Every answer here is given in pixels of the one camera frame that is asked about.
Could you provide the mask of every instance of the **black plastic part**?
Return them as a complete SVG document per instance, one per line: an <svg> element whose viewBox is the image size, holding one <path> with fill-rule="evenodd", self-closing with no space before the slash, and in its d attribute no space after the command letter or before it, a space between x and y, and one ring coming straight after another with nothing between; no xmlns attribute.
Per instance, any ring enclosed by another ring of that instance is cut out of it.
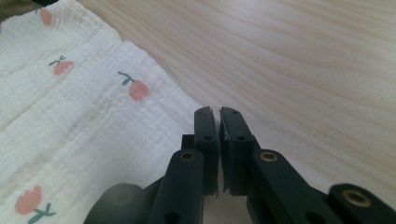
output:
<svg viewBox="0 0 396 224"><path fill-rule="evenodd" d="M328 204L345 223L396 223L396 212L392 208L370 191L351 184L331 187Z"/></svg>
<svg viewBox="0 0 396 224"><path fill-rule="evenodd" d="M276 223L343 223L280 153L254 151L251 173Z"/></svg>
<svg viewBox="0 0 396 224"><path fill-rule="evenodd" d="M241 113L223 107L220 111L221 163L224 173L224 191L246 196L250 183L248 162L251 154L260 148Z"/></svg>
<svg viewBox="0 0 396 224"><path fill-rule="evenodd" d="M215 116L209 106L194 113L194 149L205 158L204 195L219 194L219 139Z"/></svg>
<svg viewBox="0 0 396 224"><path fill-rule="evenodd" d="M118 184L108 189L96 202L84 224L143 223L143 190L137 185Z"/></svg>
<svg viewBox="0 0 396 224"><path fill-rule="evenodd" d="M38 3L39 5L41 5L43 7L46 7L48 5L58 2L58 0L32 0L32 1Z"/></svg>
<svg viewBox="0 0 396 224"><path fill-rule="evenodd" d="M253 224L275 224L275 218L260 191L252 185L247 195L247 211Z"/></svg>
<svg viewBox="0 0 396 224"><path fill-rule="evenodd" d="M169 162L148 224L201 224L204 156L195 149L176 152Z"/></svg>

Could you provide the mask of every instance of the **pink tulip print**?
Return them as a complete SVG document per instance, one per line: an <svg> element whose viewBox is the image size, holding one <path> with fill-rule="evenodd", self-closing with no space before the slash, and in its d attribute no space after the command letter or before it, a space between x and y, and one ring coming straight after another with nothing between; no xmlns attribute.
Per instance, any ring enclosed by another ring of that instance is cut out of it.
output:
<svg viewBox="0 0 396 224"><path fill-rule="evenodd" d="M15 211L22 215L35 212L35 216L28 220L28 224L34 224L42 217L52 217L55 212L50 212L51 203L47 203L46 210L39 210L37 207L41 203L41 187L35 186L32 191L26 190L15 202Z"/></svg>
<svg viewBox="0 0 396 224"><path fill-rule="evenodd" d="M143 100L149 95L149 87L144 82L132 79L128 74L124 74L122 72L119 72L119 74L126 77L122 82L123 86L126 86L129 81L132 81L132 84L129 87L129 95L134 101Z"/></svg>

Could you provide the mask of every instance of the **wooden table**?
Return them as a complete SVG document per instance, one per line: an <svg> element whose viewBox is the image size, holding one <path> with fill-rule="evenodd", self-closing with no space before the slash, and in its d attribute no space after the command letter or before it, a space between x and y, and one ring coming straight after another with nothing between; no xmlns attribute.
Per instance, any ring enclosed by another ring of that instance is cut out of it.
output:
<svg viewBox="0 0 396 224"><path fill-rule="evenodd" d="M79 0L194 100L241 111L313 187L364 187L396 207L396 3ZM245 198L204 223L249 223Z"/></svg>

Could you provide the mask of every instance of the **muslin cloth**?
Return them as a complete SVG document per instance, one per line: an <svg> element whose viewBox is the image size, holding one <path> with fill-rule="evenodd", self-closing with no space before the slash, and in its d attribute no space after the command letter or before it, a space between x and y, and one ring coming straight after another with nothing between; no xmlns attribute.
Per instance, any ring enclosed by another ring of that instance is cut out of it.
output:
<svg viewBox="0 0 396 224"><path fill-rule="evenodd" d="M83 223L106 189L146 187L200 107L74 0L4 21L0 223Z"/></svg>

